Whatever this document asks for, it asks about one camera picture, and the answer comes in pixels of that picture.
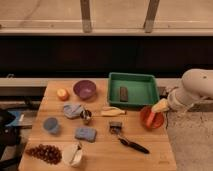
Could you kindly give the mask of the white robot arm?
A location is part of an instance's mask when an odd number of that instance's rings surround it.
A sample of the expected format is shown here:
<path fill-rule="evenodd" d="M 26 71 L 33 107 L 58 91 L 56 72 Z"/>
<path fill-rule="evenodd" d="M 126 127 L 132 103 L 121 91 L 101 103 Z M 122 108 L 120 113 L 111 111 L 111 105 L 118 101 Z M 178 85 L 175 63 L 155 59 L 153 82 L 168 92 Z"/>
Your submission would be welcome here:
<path fill-rule="evenodd" d="M 151 107 L 153 113 L 165 112 L 169 109 L 186 110 L 200 100 L 213 99 L 213 70 L 187 70 L 180 86 L 172 90 L 167 98 L 159 100 Z"/>

